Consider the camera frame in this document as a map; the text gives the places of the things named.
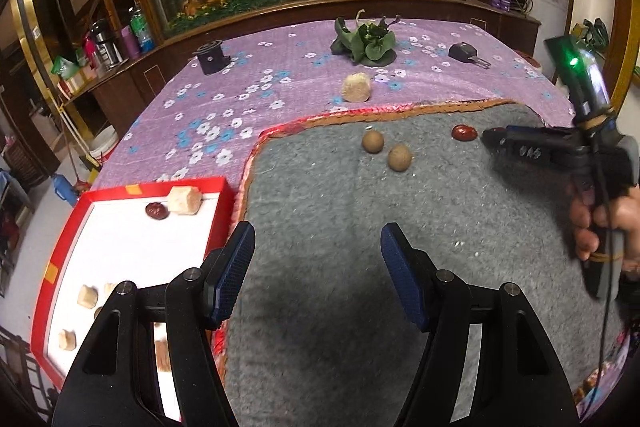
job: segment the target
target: floral tablecloth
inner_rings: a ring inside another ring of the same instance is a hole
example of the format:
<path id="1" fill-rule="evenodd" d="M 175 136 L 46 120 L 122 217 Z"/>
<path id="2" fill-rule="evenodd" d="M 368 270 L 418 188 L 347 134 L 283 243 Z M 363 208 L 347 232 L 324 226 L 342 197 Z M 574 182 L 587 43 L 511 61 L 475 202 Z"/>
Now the floral tablecloth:
<path id="1" fill-rule="evenodd" d="M 392 29 L 398 58 L 385 68 L 332 55 L 332 21 L 231 39 L 223 47 L 231 63 L 209 76 L 194 58 L 122 137 L 94 188 L 206 176 L 225 176 L 238 188 L 262 131 L 364 107 L 506 98 L 528 105 L 546 124 L 571 125 L 573 109 L 562 92 L 479 27 L 407 19 Z M 460 41 L 478 49 L 491 68 L 449 58 L 450 45 Z M 346 103 L 342 81 L 359 71 L 373 77 L 372 95 L 365 103 Z"/>

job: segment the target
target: blue jug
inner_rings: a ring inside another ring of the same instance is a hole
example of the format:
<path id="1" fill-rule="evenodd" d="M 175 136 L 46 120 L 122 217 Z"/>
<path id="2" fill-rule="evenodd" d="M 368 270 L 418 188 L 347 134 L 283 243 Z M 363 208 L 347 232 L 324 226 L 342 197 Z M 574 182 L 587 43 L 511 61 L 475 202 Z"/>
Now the blue jug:
<path id="1" fill-rule="evenodd" d="M 52 178 L 53 191 L 56 195 L 71 206 L 76 206 L 76 203 L 78 203 L 78 194 L 71 183 L 69 183 L 69 180 L 67 180 L 62 174 L 54 174 Z"/>

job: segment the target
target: blue gripper pad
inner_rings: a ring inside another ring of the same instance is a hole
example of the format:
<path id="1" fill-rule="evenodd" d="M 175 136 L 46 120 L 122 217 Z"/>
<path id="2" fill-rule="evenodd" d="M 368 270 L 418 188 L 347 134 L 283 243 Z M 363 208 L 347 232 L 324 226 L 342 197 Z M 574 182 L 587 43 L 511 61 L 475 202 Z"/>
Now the blue gripper pad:
<path id="1" fill-rule="evenodd" d="M 382 250 L 386 269 L 389 270 L 407 318 L 418 326 L 420 331 L 426 331 L 429 315 L 424 308 L 424 293 L 406 257 L 406 255 L 412 255 L 413 251 L 405 251 L 410 247 L 403 249 L 400 241 L 408 245 L 398 225 L 387 223 L 380 235 L 380 250 Z"/>
<path id="2" fill-rule="evenodd" d="M 247 225 L 244 230 L 240 231 L 239 237 L 234 231 L 227 243 L 228 246 L 234 248 L 234 251 L 226 264 L 222 277 L 215 286 L 216 301 L 211 318 L 217 325 L 231 316 L 242 281 L 244 281 L 249 263 L 254 256 L 255 230 L 249 223 Z"/>

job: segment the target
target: gray mat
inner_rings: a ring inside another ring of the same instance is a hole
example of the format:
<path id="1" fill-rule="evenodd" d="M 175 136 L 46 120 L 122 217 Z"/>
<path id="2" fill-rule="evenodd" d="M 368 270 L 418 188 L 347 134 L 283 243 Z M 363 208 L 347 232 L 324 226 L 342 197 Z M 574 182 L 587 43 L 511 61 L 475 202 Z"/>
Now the gray mat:
<path id="1" fill-rule="evenodd" d="M 257 246 L 230 321 L 226 390 L 242 427 L 389 427 L 426 335 L 407 322 L 380 254 L 397 221 L 416 248 L 467 283 L 523 288 L 575 387 L 597 365 L 603 306 L 565 245 L 566 177 L 491 158 L 450 137 L 539 125 L 526 107 L 375 123 L 385 150 L 360 147 L 366 123 L 274 139 L 255 162 L 248 213 Z M 390 171 L 386 152 L 415 159 Z M 613 313 L 609 340 L 620 331 Z M 468 414 L 481 329 L 473 327 L 454 419 Z"/>

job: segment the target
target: human hand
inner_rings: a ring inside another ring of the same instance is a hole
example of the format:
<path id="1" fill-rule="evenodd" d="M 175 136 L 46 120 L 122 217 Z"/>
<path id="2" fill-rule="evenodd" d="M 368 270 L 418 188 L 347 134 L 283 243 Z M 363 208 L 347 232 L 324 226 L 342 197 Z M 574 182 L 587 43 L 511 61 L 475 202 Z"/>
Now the human hand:
<path id="1" fill-rule="evenodd" d="M 603 205 L 593 209 L 593 189 L 572 188 L 574 199 L 569 218 L 574 225 L 575 253 L 586 261 L 599 247 L 598 236 L 589 230 L 591 223 L 607 228 L 607 213 Z M 628 195 L 611 201 L 611 226 L 627 231 L 625 258 L 622 270 L 640 273 L 640 187 L 631 187 Z"/>

